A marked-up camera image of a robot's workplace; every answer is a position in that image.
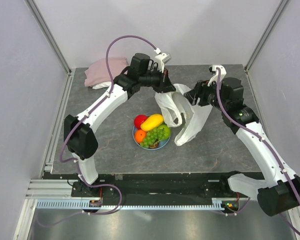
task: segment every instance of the bowl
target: bowl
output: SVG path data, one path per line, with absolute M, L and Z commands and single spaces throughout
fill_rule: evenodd
M 134 142 L 135 142 L 140 148 L 143 148 L 143 149 L 146 149 L 146 150 L 158 150 L 158 149 L 161 149 L 161 148 L 163 148 L 163 147 L 169 142 L 169 140 L 170 140 L 170 138 L 171 138 L 171 135 L 170 135 L 170 137 L 169 137 L 168 139 L 160 141 L 160 142 L 159 142 L 159 146 L 158 146 L 157 148 L 145 148 L 145 147 L 143 147 L 143 146 L 140 146 L 140 144 L 137 143 L 136 140 L 135 140 L 135 133 L 136 133 L 137 130 L 138 130 L 138 128 L 136 128 L 135 126 L 133 126 L 133 128 L 132 128 L 132 137 L 133 137 L 133 140 L 134 140 Z

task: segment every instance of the white cloth bag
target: white cloth bag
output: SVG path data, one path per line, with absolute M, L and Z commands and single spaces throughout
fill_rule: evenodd
M 184 97 L 184 93 L 191 89 L 178 83 L 174 84 L 174 86 L 175 92 L 156 93 L 154 98 L 168 127 L 176 128 L 182 125 L 181 114 L 183 114 L 184 126 L 174 139 L 174 143 L 177 146 L 181 146 L 194 139 L 197 133 L 201 131 L 208 119 L 212 106 L 192 106 Z

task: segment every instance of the cable connector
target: cable connector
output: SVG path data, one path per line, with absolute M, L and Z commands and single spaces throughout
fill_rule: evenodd
M 154 50 L 154 52 L 155 52 L 157 55 L 159 55 L 159 54 L 161 53 L 161 50 L 160 50 L 160 48 L 156 48 L 156 49 Z

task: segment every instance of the pink towel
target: pink towel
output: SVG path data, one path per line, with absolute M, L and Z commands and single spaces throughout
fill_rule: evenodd
M 109 67 L 113 78 L 118 76 L 127 66 L 128 62 L 125 57 L 109 57 Z M 86 75 L 86 80 L 84 81 L 85 87 L 110 81 L 105 58 L 96 61 L 84 73 Z

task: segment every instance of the white wall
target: white wall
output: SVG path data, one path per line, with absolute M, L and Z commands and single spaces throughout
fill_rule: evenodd
M 13 238 L 66 73 L 23 0 L 0 0 L 0 240 Z
M 280 0 L 35 0 L 72 68 L 104 58 L 138 35 L 171 53 L 171 65 L 246 64 Z M 152 54 L 136 39 L 111 56 Z
M 249 75 L 272 143 L 300 176 L 300 0 L 290 1 Z

